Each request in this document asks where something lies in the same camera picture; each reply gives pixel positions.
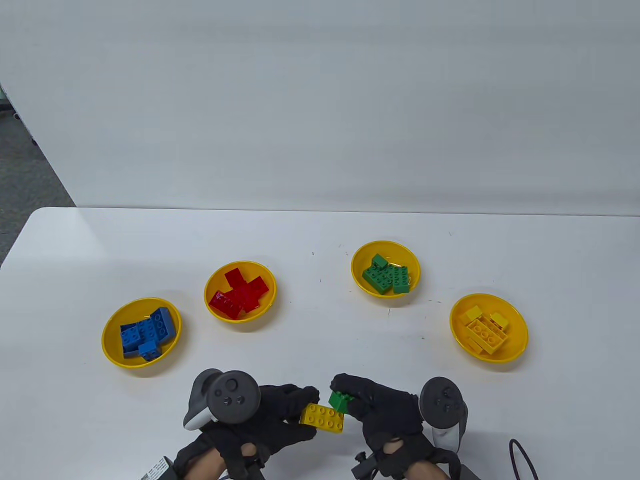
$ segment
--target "sticker label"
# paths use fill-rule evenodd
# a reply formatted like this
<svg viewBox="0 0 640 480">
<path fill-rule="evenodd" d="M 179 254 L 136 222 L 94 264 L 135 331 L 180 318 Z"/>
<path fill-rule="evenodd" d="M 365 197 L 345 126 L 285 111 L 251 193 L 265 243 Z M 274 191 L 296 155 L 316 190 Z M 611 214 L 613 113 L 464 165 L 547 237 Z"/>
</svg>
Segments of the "sticker label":
<svg viewBox="0 0 640 480">
<path fill-rule="evenodd" d="M 162 457 L 140 480 L 158 480 L 167 470 L 169 470 L 169 464 L 166 459 Z"/>
</svg>

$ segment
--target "white wall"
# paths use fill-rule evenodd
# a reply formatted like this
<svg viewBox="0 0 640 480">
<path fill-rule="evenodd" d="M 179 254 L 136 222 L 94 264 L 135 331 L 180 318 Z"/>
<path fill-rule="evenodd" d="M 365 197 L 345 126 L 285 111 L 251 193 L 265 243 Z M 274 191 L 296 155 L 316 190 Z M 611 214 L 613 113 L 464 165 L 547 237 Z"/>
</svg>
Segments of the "white wall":
<svg viewBox="0 0 640 480">
<path fill-rule="evenodd" d="M 79 205 L 640 214 L 637 0 L 0 0 Z"/>
</svg>

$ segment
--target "black glove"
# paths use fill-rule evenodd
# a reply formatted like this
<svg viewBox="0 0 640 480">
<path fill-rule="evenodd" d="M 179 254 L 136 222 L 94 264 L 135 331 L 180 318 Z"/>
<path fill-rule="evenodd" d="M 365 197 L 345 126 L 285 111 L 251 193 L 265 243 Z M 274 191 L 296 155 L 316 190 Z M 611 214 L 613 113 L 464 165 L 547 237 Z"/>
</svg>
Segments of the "black glove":
<svg viewBox="0 0 640 480">
<path fill-rule="evenodd" d="M 347 405 L 348 412 L 362 422 L 362 434 L 378 460 L 382 475 L 402 479 L 411 464 L 427 460 L 448 463 L 451 478 L 460 478 L 458 456 L 435 448 L 422 434 L 423 419 L 417 395 L 346 373 L 333 378 L 331 389 L 354 397 Z M 395 439 L 401 439 L 403 446 L 394 454 L 386 455 L 385 443 Z"/>
<path fill-rule="evenodd" d="M 236 425 L 206 424 L 200 429 L 202 434 L 178 452 L 173 468 L 179 476 L 185 476 L 191 460 L 215 448 L 225 460 L 232 479 L 246 478 L 246 464 L 255 458 L 244 459 L 242 445 L 251 443 L 259 452 L 266 450 L 273 455 L 288 445 L 311 440 L 316 429 L 298 422 L 302 410 L 318 400 L 320 395 L 314 387 L 263 385 L 260 387 L 260 407 L 252 418 Z"/>
<path fill-rule="evenodd" d="M 362 434 L 374 452 L 401 435 L 422 433 L 416 395 L 346 373 L 333 378 L 331 389 L 354 397 L 347 407 L 349 414 L 362 422 Z"/>
</svg>

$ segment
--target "gray carpet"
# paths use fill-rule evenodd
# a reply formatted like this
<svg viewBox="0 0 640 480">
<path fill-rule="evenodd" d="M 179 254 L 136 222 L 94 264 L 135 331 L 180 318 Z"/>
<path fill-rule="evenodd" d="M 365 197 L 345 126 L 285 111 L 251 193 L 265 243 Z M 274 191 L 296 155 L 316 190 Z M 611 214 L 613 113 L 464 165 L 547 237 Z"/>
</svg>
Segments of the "gray carpet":
<svg viewBox="0 0 640 480">
<path fill-rule="evenodd" d="M 40 207 L 73 207 L 67 191 L 20 120 L 0 113 L 0 264 Z"/>
</svg>

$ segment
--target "red lego brick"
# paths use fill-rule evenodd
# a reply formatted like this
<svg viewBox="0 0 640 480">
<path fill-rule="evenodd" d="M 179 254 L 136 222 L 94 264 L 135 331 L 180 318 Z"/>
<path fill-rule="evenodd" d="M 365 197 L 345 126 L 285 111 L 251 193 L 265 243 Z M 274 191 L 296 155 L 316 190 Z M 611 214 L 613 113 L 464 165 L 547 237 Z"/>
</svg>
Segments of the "red lego brick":
<svg viewBox="0 0 640 480">
<path fill-rule="evenodd" d="M 249 286 L 244 284 L 240 288 L 234 289 L 234 292 L 242 298 L 242 305 L 245 312 L 251 312 L 260 306 L 258 294 Z"/>
<path fill-rule="evenodd" d="M 242 296 L 239 294 L 238 290 L 229 290 L 228 292 L 224 292 L 224 294 L 236 305 L 243 304 Z"/>
<path fill-rule="evenodd" d="M 225 277 L 229 282 L 229 286 L 233 289 L 237 289 L 237 288 L 240 288 L 242 285 L 246 285 L 246 281 L 243 278 L 242 273 L 240 273 L 240 270 L 238 270 L 237 268 L 234 268 L 233 270 L 230 270 L 227 273 L 225 273 Z"/>
<path fill-rule="evenodd" d="M 219 310 L 233 320 L 238 319 L 238 316 L 243 309 L 242 305 L 238 305 L 237 303 L 235 303 L 220 290 L 216 292 L 209 304 L 212 308 Z"/>
<path fill-rule="evenodd" d="M 249 282 L 249 286 L 258 294 L 258 298 L 269 291 L 269 287 L 264 283 L 261 276 L 255 277 L 251 282 Z"/>
</svg>

